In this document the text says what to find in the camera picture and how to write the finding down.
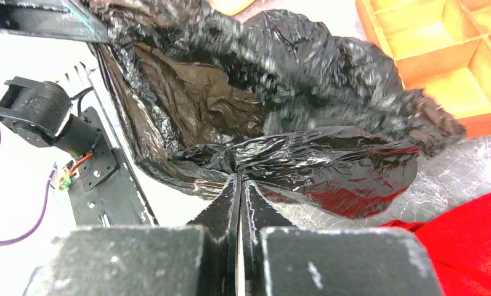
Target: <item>black plastic bag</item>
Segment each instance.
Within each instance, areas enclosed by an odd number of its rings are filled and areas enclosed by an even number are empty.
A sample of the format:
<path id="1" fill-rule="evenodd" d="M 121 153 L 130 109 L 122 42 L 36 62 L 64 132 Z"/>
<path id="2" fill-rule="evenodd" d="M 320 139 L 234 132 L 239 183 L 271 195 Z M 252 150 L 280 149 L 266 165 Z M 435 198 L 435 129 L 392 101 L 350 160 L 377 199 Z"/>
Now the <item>black plastic bag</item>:
<path id="1" fill-rule="evenodd" d="M 384 210 L 465 129 L 404 91 L 375 45 L 269 10 L 240 24 L 201 0 L 90 0 L 92 45 L 137 165 L 212 199 L 231 174 L 270 199 L 356 218 Z"/>

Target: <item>orange object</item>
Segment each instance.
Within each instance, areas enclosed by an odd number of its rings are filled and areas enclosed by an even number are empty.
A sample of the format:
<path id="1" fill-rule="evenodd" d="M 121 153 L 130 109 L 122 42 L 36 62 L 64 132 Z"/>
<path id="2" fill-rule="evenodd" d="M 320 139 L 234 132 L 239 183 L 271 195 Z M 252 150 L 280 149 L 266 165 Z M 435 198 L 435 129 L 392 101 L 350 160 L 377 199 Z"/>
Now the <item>orange object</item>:
<path id="1" fill-rule="evenodd" d="M 356 0 L 367 39 L 392 57 L 406 89 L 468 130 L 491 134 L 491 0 Z"/>
<path id="2" fill-rule="evenodd" d="M 255 0 L 208 0 L 213 9 L 225 15 L 235 15 L 249 7 Z"/>

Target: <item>purple cable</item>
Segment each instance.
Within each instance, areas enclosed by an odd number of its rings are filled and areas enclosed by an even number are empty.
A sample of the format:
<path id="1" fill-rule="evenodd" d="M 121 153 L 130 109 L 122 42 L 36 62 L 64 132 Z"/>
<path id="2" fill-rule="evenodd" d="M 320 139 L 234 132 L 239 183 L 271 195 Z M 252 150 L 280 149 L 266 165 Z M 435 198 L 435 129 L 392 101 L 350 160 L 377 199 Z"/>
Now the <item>purple cable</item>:
<path id="1" fill-rule="evenodd" d="M 0 247 L 2 247 L 4 245 L 16 244 L 16 243 L 26 239 L 28 236 L 32 235 L 38 229 L 38 226 L 40 226 L 40 224 L 42 223 L 42 220 L 44 219 L 44 215 L 46 214 L 47 200 L 48 200 L 48 195 L 49 195 L 49 186 L 51 185 L 51 179 L 53 178 L 53 175 L 55 174 L 56 171 L 57 171 L 57 164 L 55 163 L 55 164 L 53 164 L 53 168 L 51 169 L 51 173 L 49 174 L 49 177 L 48 177 L 47 182 L 46 182 L 46 193 L 44 195 L 44 204 L 42 206 L 42 212 L 40 213 L 40 216 L 39 216 L 37 222 L 35 223 L 35 225 L 30 230 L 28 230 L 28 232 L 22 234 L 21 236 L 15 237 L 13 239 L 4 240 L 4 241 L 0 240 Z"/>

